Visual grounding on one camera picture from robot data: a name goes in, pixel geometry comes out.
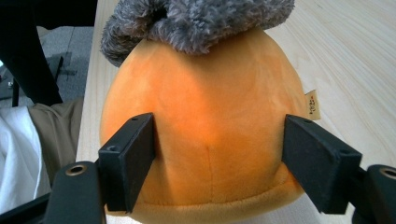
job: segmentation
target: plush toy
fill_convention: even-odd
[[[156,159],[134,219],[231,222],[303,193],[281,156],[285,116],[306,117],[306,101],[295,70],[263,31],[292,9],[292,0],[120,1],[102,40],[120,70],[101,142],[125,120],[154,114]]]

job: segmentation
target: wooden table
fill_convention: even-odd
[[[117,0],[99,0],[78,143],[78,161],[95,161],[106,92],[117,68],[100,39]],[[363,154],[361,167],[396,166],[396,2],[298,0],[287,22],[267,31],[288,55],[305,91],[318,90],[318,124]],[[243,223],[350,223],[320,215],[303,196]],[[131,219],[107,217],[109,223]]]

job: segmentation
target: gray fuzzy hat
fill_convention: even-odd
[[[143,38],[200,55],[219,40],[284,22],[294,0],[120,0],[108,20],[102,52],[120,66]]]

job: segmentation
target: tan tag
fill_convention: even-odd
[[[312,90],[305,95],[308,106],[308,118],[312,120],[320,119],[319,102],[317,97],[317,90]]]

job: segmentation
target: white cloth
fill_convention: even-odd
[[[0,109],[0,214],[48,192],[50,181],[27,107]]]

